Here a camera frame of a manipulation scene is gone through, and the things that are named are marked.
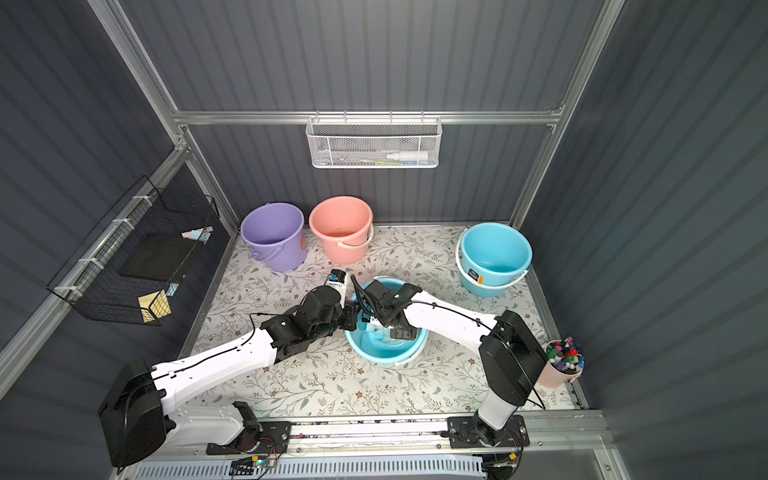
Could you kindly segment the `mint green microfiber cloth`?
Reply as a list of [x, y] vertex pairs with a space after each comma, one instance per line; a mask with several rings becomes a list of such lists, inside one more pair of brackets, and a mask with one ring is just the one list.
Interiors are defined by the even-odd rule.
[[360, 347], [371, 354], [379, 351], [392, 351], [399, 348], [403, 341], [391, 336], [392, 330], [383, 327], [377, 321], [360, 322]]

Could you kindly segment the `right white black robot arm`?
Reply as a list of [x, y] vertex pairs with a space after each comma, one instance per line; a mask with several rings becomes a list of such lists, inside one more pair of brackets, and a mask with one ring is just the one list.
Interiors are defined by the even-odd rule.
[[547, 357], [516, 312], [470, 311], [410, 283], [396, 289], [379, 280], [361, 286], [351, 277], [348, 283], [354, 290], [350, 303], [353, 321], [362, 329], [366, 345], [409, 345], [421, 334], [432, 332], [479, 357], [488, 393], [476, 412], [478, 428], [503, 430], [535, 392]]

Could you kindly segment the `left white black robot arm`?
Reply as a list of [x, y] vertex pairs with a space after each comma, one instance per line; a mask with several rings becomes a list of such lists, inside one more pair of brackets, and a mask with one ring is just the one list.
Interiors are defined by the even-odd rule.
[[358, 285], [354, 275], [334, 269], [299, 304], [268, 315], [233, 341], [154, 366], [143, 360], [127, 364], [98, 409], [111, 465], [122, 470], [181, 439], [194, 423], [179, 410], [197, 395], [302, 354], [338, 330], [353, 330], [356, 312], [345, 300]]

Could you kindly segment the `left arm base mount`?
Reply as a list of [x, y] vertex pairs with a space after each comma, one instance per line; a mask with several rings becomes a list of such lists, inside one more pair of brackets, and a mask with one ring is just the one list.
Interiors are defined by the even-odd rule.
[[206, 454], [211, 456], [281, 454], [288, 448], [292, 426], [293, 424], [288, 421], [268, 421], [261, 423], [258, 428], [245, 427], [228, 444], [209, 443]]

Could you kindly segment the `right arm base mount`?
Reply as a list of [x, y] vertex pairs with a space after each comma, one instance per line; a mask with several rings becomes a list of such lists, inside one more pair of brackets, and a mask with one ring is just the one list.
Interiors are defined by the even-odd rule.
[[511, 416], [499, 430], [484, 423], [477, 415], [453, 416], [447, 419], [447, 429], [440, 433], [453, 449], [528, 447], [530, 439], [525, 421], [520, 415]]

